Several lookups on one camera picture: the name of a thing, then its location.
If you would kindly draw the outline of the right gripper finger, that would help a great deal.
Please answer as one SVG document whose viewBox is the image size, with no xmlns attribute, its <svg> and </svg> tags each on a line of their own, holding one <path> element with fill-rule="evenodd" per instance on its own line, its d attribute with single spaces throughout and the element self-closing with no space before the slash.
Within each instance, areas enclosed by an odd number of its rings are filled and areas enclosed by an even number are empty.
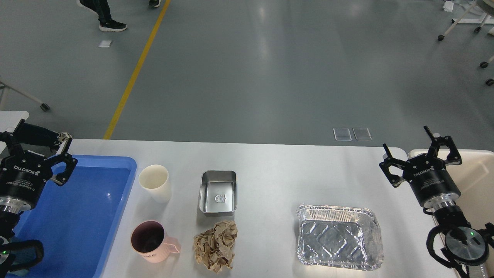
<svg viewBox="0 0 494 278">
<path fill-rule="evenodd" d="M 387 144 L 383 144 L 382 146 L 385 150 L 385 154 L 383 155 L 383 162 L 379 163 L 379 167 L 387 178 L 390 185 L 392 185 L 394 188 L 398 188 L 401 183 L 409 182 L 408 179 L 403 177 L 405 170 L 408 169 L 408 162 L 393 157 Z M 390 167 L 395 167 L 399 170 L 402 170 L 402 174 L 392 174 L 390 171 Z"/>
<path fill-rule="evenodd" d="M 431 140 L 431 145 L 425 154 L 425 158 L 423 159 L 425 166 L 446 167 L 449 165 L 462 164 L 462 157 L 454 141 L 452 140 L 452 137 L 441 137 L 440 135 L 434 135 L 426 125 L 423 128 Z M 445 159 L 439 158 L 439 150 L 443 146 L 449 150 L 449 153 Z"/>
</svg>

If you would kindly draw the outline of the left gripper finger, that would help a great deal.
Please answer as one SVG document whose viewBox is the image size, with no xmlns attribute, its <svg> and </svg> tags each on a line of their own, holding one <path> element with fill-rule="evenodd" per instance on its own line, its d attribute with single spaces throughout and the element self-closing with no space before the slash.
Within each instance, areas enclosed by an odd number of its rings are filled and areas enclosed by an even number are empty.
<svg viewBox="0 0 494 278">
<path fill-rule="evenodd" d="M 19 142 L 17 138 L 17 133 L 18 130 L 23 126 L 25 123 L 25 119 L 21 119 L 17 126 L 14 128 L 14 131 L 9 132 L 1 132 L 0 134 L 0 141 L 6 144 L 6 148 L 8 151 L 8 157 L 10 156 L 22 156 L 25 153 L 25 150 L 23 150 L 23 147 L 21 146 L 21 143 Z"/>
<path fill-rule="evenodd" d="M 51 181 L 58 186 L 63 186 L 67 183 L 78 163 L 78 160 L 68 152 L 72 140 L 72 137 L 65 137 L 62 141 L 60 152 L 57 155 L 48 158 L 48 165 L 51 167 L 59 163 L 65 164 L 65 169 L 62 172 L 53 174 L 51 177 Z"/>
</svg>

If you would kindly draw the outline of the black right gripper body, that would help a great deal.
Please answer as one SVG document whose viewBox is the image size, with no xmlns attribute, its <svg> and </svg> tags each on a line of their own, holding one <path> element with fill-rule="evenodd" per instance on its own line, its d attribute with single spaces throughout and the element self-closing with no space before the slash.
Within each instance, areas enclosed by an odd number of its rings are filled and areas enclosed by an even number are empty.
<svg viewBox="0 0 494 278">
<path fill-rule="evenodd" d="M 462 193 L 447 171 L 448 160 L 420 154 L 405 163 L 403 178 L 422 208 L 432 208 L 449 200 L 456 201 Z"/>
</svg>

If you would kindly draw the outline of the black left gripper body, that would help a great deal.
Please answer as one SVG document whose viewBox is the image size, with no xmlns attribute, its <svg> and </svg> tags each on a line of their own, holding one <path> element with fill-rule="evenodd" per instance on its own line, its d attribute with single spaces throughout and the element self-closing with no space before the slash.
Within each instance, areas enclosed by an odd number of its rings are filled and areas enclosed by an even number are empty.
<svg viewBox="0 0 494 278">
<path fill-rule="evenodd" d="M 14 206 L 18 211 L 34 209 L 42 190 L 52 174 L 47 157 L 24 151 L 1 160 L 1 205 Z"/>
</svg>

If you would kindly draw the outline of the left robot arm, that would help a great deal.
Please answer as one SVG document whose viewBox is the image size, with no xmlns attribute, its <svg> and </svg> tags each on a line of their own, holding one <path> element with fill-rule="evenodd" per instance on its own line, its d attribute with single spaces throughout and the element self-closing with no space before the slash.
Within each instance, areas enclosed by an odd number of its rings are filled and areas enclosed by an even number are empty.
<svg viewBox="0 0 494 278">
<path fill-rule="evenodd" d="M 28 270 L 44 258 L 41 241 L 14 241 L 23 212 L 37 206 L 48 181 L 65 185 L 77 159 L 68 151 L 73 137 L 21 119 L 16 128 L 1 133 L 9 155 L 1 160 L 1 277 Z"/>
</svg>

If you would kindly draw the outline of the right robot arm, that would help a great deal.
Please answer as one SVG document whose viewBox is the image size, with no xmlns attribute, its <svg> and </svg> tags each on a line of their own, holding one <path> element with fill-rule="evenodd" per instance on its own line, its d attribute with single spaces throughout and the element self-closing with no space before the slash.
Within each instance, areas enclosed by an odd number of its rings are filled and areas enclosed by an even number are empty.
<svg viewBox="0 0 494 278">
<path fill-rule="evenodd" d="M 426 125 L 424 129 L 431 141 L 427 153 L 404 161 L 393 157 L 387 144 L 383 144 L 385 154 L 379 167 L 394 188 L 408 182 L 423 213 L 436 220 L 437 225 L 430 229 L 426 239 L 429 255 L 457 271 L 461 278 L 469 278 L 469 268 L 489 258 L 493 224 L 473 229 L 456 203 L 462 193 L 447 171 L 449 165 L 462 164 L 459 150 L 452 137 L 434 134 Z"/>
</svg>

